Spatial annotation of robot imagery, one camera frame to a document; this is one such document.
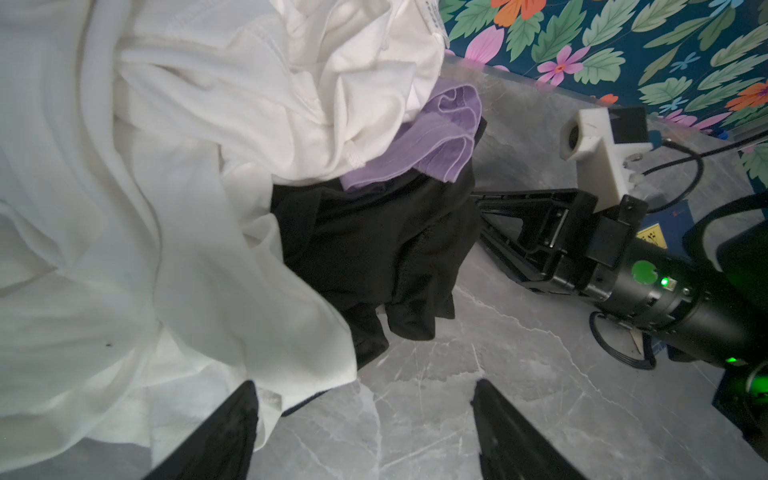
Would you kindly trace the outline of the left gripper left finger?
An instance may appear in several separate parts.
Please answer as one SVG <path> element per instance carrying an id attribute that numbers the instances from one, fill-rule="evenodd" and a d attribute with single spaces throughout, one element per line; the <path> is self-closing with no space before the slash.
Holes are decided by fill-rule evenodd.
<path id="1" fill-rule="evenodd" d="M 256 386 L 247 380 L 145 479 L 245 479 L 258 421 Z"/>

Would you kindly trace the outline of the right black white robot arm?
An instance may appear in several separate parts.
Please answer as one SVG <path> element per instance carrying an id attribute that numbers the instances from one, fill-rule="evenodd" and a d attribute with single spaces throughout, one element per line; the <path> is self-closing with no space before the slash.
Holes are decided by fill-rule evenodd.
<path id="1" fill-rule="evenodd" d="M 705 224 L 685 236 L 686 257 L 638 237 L 647 204 L 624 196 L 599 209 L 579 189 L 477 192 L 480 242 L 498 268 L 524 288 L 571 296 L 606 318 L 639 330 L 641 359 L 666 343 L 673 361 L 700 360 L 724 369 L 713 404 L 758 452 L 767 449 L 767 312 L 747 296 L 755 277 L 727 276 L 705 263 Z"/>

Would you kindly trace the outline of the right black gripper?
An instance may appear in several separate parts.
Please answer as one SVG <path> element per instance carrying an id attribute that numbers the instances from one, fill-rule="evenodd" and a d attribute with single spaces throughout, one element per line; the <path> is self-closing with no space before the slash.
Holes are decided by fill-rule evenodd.
<path id="1" fill-rule="evenodd" d="M 539 294 L 610 297 L 648 204 L 625 195 L 599 211 L 579 189 L 474 192 L 480 246 L 511 280 Z"/>

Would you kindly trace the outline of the black cloth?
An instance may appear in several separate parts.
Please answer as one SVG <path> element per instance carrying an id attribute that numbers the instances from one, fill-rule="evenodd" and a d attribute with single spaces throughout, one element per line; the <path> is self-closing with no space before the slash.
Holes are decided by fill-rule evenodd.
<path id="1" fill-rule="evenodd" d="M 337 180 L 276 188 L 285 264 L 342 315 L 359 367 L 389 347 L 378 307 L 407 340 L 432 340 L 437 318 L 453 318 L 458 270 L 480 234 L 474 186 L 466 165 L 454 183 L 410 171 L 356 192 Z"/>

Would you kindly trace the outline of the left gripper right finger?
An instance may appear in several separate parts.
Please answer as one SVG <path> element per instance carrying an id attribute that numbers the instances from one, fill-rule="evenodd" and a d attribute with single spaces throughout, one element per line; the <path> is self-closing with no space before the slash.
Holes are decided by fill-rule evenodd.
<path id="1" fill-rule="evenodd" d="M 476 383 L 471 405 L 484 479 L 585 480 L 489 380 Z"/>

